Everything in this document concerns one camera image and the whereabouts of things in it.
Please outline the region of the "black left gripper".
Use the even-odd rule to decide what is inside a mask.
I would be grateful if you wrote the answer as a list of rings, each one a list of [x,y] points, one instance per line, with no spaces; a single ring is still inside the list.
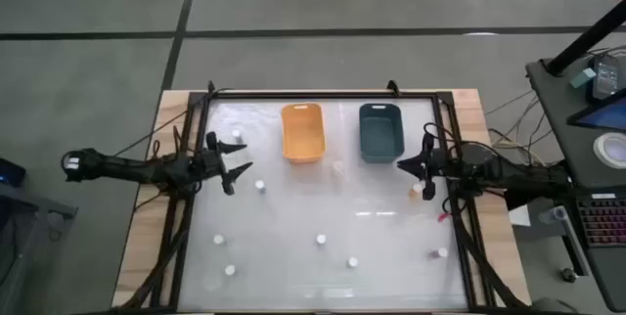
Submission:
[[[246,144],[223,143],[217,139],[217,135],[213,131],[205,135],[205,143],[206,147],[201,149],[199,157],[201,178],[208,179],[220,176],[224,193],[229,196],[233,195],[235,193],[233,183],[252,166],[252,162],[228,169],[222,156],[245,149]]]

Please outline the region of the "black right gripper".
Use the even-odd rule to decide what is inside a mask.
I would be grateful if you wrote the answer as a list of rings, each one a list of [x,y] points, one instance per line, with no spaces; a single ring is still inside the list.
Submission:
[[[434,177],[456,178],[458,176],[454,162],[448,158],[444,149],[434,147],[434,136],[429,133],[423,137],[421,153],[398,160],[397,166],[421,181],[424,201],[431,201],[435,196]]]

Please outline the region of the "teal plastic bin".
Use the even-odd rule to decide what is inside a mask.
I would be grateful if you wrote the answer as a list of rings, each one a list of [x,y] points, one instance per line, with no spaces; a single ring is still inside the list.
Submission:
[[[402,112],[393,104],[362,105],[359,133],[361,157],[367,163],[391,163],[404,154]]]

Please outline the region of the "orange plastic bin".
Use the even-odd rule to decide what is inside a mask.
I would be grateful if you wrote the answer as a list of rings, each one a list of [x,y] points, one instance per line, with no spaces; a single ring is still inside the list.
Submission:
[[[322,108],[315,103],[286,105],[281,110],[283,155],[290,163],[311,163],[326,151]]]

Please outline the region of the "black desk support bar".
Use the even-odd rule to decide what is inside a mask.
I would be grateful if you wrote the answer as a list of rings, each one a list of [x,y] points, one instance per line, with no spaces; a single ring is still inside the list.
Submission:
[[[533,194],[532,192],[528,193],[523,191],[507,190],[504,193],[504,199],[506,201],[508,210],[513,210],[518,207],[527,205],[537,198],[539,198],[539,195]]]

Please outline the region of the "white paper sheet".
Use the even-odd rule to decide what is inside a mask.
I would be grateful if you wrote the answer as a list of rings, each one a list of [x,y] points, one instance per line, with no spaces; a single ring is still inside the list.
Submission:
[[[531,221],[528,211],[528,205],[525,204],[511,209],[509,211],[509,219],[514,226],[530,227]]]

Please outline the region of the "clear plastic tube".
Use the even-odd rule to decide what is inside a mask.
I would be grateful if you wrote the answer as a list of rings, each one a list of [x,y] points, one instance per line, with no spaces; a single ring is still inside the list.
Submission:
[[[544,224],[565,223],[569,221],[567,210],[562,205],[541,212],[538,218]]]

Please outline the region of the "dark grey side desk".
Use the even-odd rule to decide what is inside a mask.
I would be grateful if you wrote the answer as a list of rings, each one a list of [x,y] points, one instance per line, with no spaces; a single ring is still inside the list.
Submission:
[[[609,168],[592,153],[593,141],[604,129],[569,125],[567,119],[587,108],[584,92],[568,84],[581,66],[572,66],[561,75],[546,72],[541,62],[525,66],[532,89],[553,129],[574,186],[581,191],[568,212],[574,215],[576,235],[581,240],[591,272],[609,310],[626,312],[626,232],[592,236],[587,232],[582,209],[608,208],[611,203],[626,211],[626,170]]]

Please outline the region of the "small teal box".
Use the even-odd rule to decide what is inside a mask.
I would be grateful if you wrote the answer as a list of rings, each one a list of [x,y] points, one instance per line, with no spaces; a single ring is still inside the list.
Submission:
[[[569,80],[569,84],[572,88],[580,88],[592,81],[597,76],[597,73],[590,67],[586,67]]]

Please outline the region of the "backlit black keyboard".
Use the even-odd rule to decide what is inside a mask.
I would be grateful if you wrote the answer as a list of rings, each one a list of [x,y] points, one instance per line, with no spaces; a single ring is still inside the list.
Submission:
[[[590,248],[626,247],[626,198],[581,199],[577,210]]]

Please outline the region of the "white tape roll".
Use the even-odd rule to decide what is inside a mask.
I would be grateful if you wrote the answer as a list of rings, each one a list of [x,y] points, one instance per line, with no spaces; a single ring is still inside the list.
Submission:
[[[596,157],[606,166],[626,169],[626,135],[608,132],[599,136],[593,144]]]

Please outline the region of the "tablet with blue screen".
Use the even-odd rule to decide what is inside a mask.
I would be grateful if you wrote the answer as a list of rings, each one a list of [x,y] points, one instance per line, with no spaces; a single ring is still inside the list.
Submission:
[[[626,132],[626,88],[567,119],[569,125]]]

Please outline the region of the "grey metal cart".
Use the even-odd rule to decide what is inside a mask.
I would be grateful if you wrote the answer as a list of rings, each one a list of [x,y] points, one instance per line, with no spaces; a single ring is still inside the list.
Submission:
[[[0,315],[13,315],[49,215],[73,219],[77,207],[0,184]]]

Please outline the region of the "black slanted pole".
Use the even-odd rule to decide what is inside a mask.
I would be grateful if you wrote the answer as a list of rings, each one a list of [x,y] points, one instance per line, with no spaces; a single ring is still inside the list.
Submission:
[[[549,61],[545,65],[547,73],[560,75],[574,61],[585,55],[593,46],[624,23],[626,23],[626,0],[621,0],[561,53]]]

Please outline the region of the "black device with blue light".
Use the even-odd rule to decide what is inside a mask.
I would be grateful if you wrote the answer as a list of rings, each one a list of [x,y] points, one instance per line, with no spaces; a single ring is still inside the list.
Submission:
[[[23,167],[0,157],[0,183],[18,188],[23,185],[25,175]]]

